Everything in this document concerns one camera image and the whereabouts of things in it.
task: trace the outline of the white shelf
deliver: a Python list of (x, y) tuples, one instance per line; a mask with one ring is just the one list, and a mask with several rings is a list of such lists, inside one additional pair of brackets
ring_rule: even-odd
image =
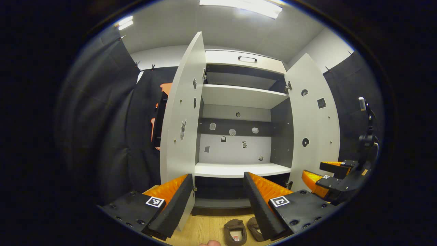
[(255, 164), (220, 164), (199, 162), (194, 167), (194, 175), (212, 178), (243, 178), (244, 172), (258, 176), (290, 173), (290, 168), (274, 163)]
[(202, 98), (205, 104), (272, 109), (288, 99), (288, 95), (249, 87), (205, 84)]

